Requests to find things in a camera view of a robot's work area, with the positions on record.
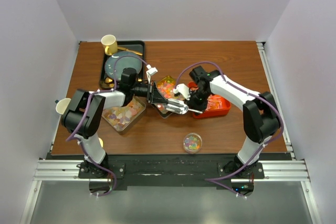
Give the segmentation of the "gold tin of gummy candies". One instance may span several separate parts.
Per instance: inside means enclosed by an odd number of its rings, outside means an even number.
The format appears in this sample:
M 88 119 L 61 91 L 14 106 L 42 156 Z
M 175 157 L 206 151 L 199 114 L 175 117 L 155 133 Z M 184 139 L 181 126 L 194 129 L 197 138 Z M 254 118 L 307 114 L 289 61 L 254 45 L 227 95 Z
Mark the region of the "gold tin of gummy candies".
M 176 85 L 176 80 L 171 76 L 166 76 L 162 80 L 156 83 L 157 89 L 166 99 L 182 100 L 183 99 L 182 96 L 175 96 L 173 93 L 173 89 L 175 85 Z M 172 112 L 165 109 L 162 104 L 153 104 L 152 106 L 156 109 L 159 115 L 164 119 L 169 117 L 172 114 Z

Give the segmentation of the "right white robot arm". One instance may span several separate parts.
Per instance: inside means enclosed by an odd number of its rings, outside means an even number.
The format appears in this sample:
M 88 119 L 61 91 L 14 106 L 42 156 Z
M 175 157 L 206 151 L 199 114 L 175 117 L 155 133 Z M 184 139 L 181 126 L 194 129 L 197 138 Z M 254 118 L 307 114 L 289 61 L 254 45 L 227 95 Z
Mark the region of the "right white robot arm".
M 234 160 L 225 166 L 226 177 L 246 178 L 253 171 L 261 151 L 272 141 L 278 130 L 283 129 L 283 120 L 270 92 L 249 90 L 223 75 L 219 70 L 207 72 L 198 66 L 189 73 L 197 85 L 190 92 L 186 104 L 189 108 L 204 112 L 210 95 L 219 95 L 239 108 L 243 113 L 245 141 Z

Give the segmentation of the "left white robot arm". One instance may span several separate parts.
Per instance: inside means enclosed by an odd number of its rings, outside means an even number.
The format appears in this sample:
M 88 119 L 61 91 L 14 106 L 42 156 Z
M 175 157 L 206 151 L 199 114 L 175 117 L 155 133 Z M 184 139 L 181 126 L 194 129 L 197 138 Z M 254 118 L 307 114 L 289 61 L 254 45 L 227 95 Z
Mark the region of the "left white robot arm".
M 111 90 L 85 91 L 78 89 L 69 100 L 61 115 L 62 125 L 70 132 L 67 141 L 76 139 L 81 146 L 85 159 L 92 163 L 90 171 L 97 178 L 108 174 L 109 165 L 103 162 L 106 152 L 100 144 L 98 128 L 103 110 L 112 107 L 125 107 L 136 97 L 146 98 L 150 104 L 168 104 L 150 78 L 158 71 L 147 65 L 147 83 L 136 80 L 137 71 L 125 68 L 119 83 Z

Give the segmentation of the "orange box of lollipops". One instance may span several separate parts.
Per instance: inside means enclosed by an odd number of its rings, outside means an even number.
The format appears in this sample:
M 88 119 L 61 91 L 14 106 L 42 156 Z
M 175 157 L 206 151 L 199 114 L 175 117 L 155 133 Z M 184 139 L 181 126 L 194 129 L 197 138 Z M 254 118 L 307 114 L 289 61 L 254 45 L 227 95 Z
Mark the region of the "orange box of lollipops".
M 207 108 L 202 114 L 192 113 L 195 119 L 226 116 L 231 109 L 231 103 L 220 95 L 210 95 L 207 99 Z

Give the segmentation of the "metal candy scoop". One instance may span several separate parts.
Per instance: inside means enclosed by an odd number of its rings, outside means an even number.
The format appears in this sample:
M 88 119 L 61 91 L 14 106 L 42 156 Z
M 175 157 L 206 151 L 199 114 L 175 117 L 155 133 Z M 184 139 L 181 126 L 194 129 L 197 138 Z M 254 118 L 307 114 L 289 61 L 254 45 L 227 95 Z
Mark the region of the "metal candy scoop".
M 187 112 L 194 112 L 198 114 L 203 114 L 202 111 L 191 109 L 188 107 L 187 104 L 185 104 L 181 100 L 176 99 L 168 99 L 167 104 L 163 104 L 163 107 L 170 112 L 176 113 L 176 114 L 186 114 Z

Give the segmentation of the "clear plastic jar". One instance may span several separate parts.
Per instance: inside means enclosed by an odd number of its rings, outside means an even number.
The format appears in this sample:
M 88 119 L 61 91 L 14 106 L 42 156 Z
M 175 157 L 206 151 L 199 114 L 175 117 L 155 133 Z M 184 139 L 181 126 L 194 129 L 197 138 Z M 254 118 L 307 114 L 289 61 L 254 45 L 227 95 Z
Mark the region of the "clear plastic jar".
M 189 154 L 196 154 L 202 148 L 202 138 L 197 133 L 189 133 L 183 140 L 183 148 Z

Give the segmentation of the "silver tin of popsicle candies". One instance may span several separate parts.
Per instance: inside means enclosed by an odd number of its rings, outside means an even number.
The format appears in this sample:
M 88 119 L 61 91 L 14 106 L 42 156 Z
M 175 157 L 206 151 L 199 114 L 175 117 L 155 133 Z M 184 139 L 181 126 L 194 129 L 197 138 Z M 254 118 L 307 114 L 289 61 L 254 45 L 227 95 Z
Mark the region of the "silver tin of popsicle candies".
M 125 134 L 146 113 L 146 105 L 138 98 L 124 107 L 103 110 L 102 118 L 119 134 Z

